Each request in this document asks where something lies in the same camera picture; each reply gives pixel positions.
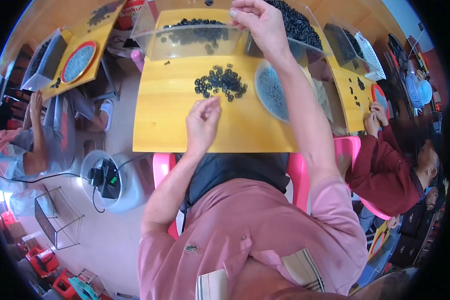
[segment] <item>pile of black parts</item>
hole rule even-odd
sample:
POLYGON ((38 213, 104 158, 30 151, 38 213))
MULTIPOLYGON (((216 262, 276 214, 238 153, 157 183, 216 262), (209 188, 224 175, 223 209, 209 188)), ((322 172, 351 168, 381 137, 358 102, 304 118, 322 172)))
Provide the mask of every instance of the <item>pile of black parts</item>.
POLYGON ((348 62, 349 60, 353 60, 356 55, 360 58, 364 59, 362 49, 360 48, 359 42, 354 36, 347 30, 337 25, 333 25, 327 23, 323 28, 327 38, 329 39, 330 45, 335 48, 334 52, 340 52, 340 58, 344 62, 348 62))
POLYGON ((52 84, 52 85, 50 86, 50 88, 59 87, 60 83, 62 83, 62 80, 60 79, 60 77, 58 77, 58 78, 56 79, 56 82, 55 82, 54 84, 52 84))
POLYGON ((365 90, 365 84, 363 84, 363 82, 360 80, 360 77, 357 77, 357 80, 358 80, 358 86, 360 87, 360 89, 362 91, 364 91, 365 90))
POLYGON ((232 68, 232 64, 227 64, 227 69, 224 71, 222 66, 214 65, 208 76, 195 80, 195 93, 201 93, 204 98, 209 98, 209 90, 216 94, 221 89, 229 102, 232 102, 234 98, 242 98, 247 92, 248 85, 240 82, 242 78, 232 68))
POLYGON ((113 13, 117 8, 120 6, 120 4, 123 3, 124 0, 115 1, 112 3, 108 3, 103 5, 97 10, 93 11, 93 16, 88 20, 88 26, 96 26, 98 23, 102 22, 106 18, 109 18, 109 13, 113 13))
MULTIPOLYGON (((172 28, 172 27, 180 27, 180 26, 188 26, 188 25, 225 25, 220 21, 216 20, 208 20, 208 19, 183 19, 181 22, 175 25, 165 25, 163 28, 172 28)), ((159 38, 163 34, 171 33, 168 35, 168 39, 172 41, 172 43, 180 42, 180 45, 189 45, 192 43, 205 43, 209 42, 210 44, 205 45, 205 50, 207 54, 212 55, 214 53, 213 48, 218 48, 217 40, 222 39, 224 41, 228 40, 228 28, 211 28, 200 27, 200 28, 184 28, 171 32, 159 32, 156 33, 156 37, 159 38)), ((165 43, 167 41, 166 37, 161 38, 161 42, 165 43)))
POLYGON ((310 21, 291 8, 285 1, 265 0, 282 12, 283 23, 285 25, 286 36, 291 39, 303 42, 320 50, 323 50, 322 41, 315 29, 310 25, 310 21))
POLYGON ((43 43, 43 45, 40 47, 40 50, 38 50, 37 56, 35 56, 35 59, 31 63, 28 78, 32 77, 37 72, 38 67, 40 66, 40 63, 42 62, 42 59, 45 55, 45 52, 47 51, 48 45, 50 45, 50 41, 51 39, 43 43))

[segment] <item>shirt collar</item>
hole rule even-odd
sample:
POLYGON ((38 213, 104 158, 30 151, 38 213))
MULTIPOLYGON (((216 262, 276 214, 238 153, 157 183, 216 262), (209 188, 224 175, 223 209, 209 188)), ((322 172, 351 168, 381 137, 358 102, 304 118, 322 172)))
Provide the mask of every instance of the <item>shirt collar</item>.
POLYGON ((411 168, 410 170, 410 178, 412 179, 412 182, 415 185, 420 200, 422 200, 425 197, 425 190, 423 189, 422 183, 420 182, 420 179, 417 176, 417 173, 415 172, 414 168, 411 168))

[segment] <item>red shirt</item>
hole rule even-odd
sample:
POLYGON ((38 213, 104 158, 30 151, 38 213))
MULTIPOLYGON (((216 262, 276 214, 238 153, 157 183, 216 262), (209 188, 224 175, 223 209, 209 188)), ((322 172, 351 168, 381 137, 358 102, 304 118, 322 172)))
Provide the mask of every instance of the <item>red shirt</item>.
POLYGON ((381 139, 372 135, 362 138, 355 165, 353 170, 348 169, 345 181, 354 193, 372 202, 382 213, 397 216, 420 200, 421 184, 411 172, 411 162, 398 147, 388 125, 382 128, 381 139))

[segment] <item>white basket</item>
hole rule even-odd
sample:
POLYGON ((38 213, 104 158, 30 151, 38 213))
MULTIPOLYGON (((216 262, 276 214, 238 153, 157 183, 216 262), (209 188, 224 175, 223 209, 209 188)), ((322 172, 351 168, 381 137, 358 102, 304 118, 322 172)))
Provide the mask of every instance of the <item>white basket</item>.
POLYGON ((366 38, 364 38, 360 32, 357 32, 355 34, 355 39, 357 40, 358 44, 360 45, 360 48, 362 49, 363 56, 366 62, 371 64, 377 69, 374 72, 365 74, 365 78, 373 81, 387 79, 387 77, 385 76, 384 69, 382 68, 380 61, 378 60, 377 54, 373 50, 373 47, 370 44, 370 42, 366 38))

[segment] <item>white slipper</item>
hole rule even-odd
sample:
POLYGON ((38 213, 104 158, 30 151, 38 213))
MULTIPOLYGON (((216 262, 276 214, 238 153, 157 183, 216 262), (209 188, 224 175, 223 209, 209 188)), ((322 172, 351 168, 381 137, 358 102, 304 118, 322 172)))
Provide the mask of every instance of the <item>white slipper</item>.
POLYGON ((104 131, 108 131, 110 129, 110 125, 112 124, 112 113, 113 113, 113 102, 110 99, 106 99, 103 101, 102 105, 100 105, 100 111, 104 111, 108 115, 108 122, 104 131))

